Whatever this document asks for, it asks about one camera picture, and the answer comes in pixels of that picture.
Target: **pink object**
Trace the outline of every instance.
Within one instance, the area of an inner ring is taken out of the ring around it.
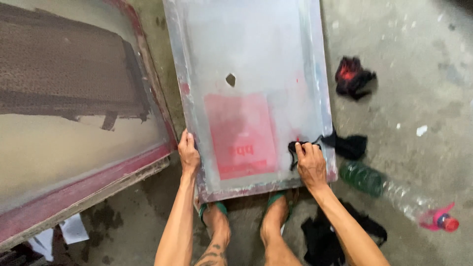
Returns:
[[[454,202],[445,208],[427,212],[423,217],[423,220],[429,222],[420,222],[419,225],[431,231],[438,231],[440,229],[449,233],[456,231],[460,223],[457,219],[448,214],[448,211],[450,211],[453,206],[455,206]]]
[[[275,172],[277,155],[264,95],[207,94],[204,104],[221,180]]]

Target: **foot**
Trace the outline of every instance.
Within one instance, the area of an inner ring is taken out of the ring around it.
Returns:
[[[280,197],[269,206],[260,229],[260,236],[265,246],[271,236],[281,236],[281,227],[288,215],[286,196]]]
[[[212,242],[223,243],[226,247],[230,242],[230,224],[228,218],[214,203],[208,203],[208,207],[204,211],[202,218],[207,226]]]

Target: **person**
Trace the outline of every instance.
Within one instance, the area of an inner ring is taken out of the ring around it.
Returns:
[[[156,252],[155,266],[190,265],[193,242],[194,185],[200,156],[192,134],[184,130],[178,145],[182,164],[181,184]],[[296,144],[298,172],[310,194],[330,220],[345,257],[352,266],[388,266],[389,263],[371,237],[350,216],[326,181],[325,160],[318,146]],[[267,266],[300,266],[301,263],[281,236],[280,228],[289,214],[285,196],[275,200],[266,211],[260,229]],[[211,241],[196,266],[226,266],[225,250],[230,242],[230,226],[217,204],[208,204],[203,222]]]

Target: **green sandal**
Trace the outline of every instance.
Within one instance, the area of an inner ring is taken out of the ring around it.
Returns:
[[[228,218],[228,211],[225,205],[223,205],[221,201],[216,201],[214,202],[214,204]],[[205,227],[207,227],[207,225],[204,223],[203,216],[204,216],[204,211],[207,209],[207,207],[208,207],[207,203],[202,203],[201,208],[199,210],[199,219],[202,221]]]
[[[282,232],[284,231],[284,227],[285,227],[287,221],[289,220],[289,218],[292,215],[292,210],[294,209],[294,206],[296,205],[297,199],[299,198],[299,189],[298,188],[293,188],[293,189],[288,189],[288,190],[281,190],[281,191],[276,192],[273,195],[271,195],[271,193],[270,193],[270,198],[268,199],[268,204],[266,205],[266,210],[264,210],[264,215],[263,215],[263,219],[264,219],[265,216],[266,216],[266,212],[268,212],[269,207],[276,200],[278,200],[282,196],[286,196],[286,201],[288,203],[289,213],[288,213],[288,217],[284,221],[284,224],[281,226],[281,235],[282,235]]]

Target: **plastic bottle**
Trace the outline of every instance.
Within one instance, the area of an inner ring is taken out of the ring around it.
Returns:
[[[361,162],[347,161],[342,164],[340,178],[357,190],[372,197],[383,197],[411,221],[431,231],[443,229],[454,232],[459,222],[448,211],[455,205],[442,206],[437,200],[426,196],[416,186],[389,178]]]

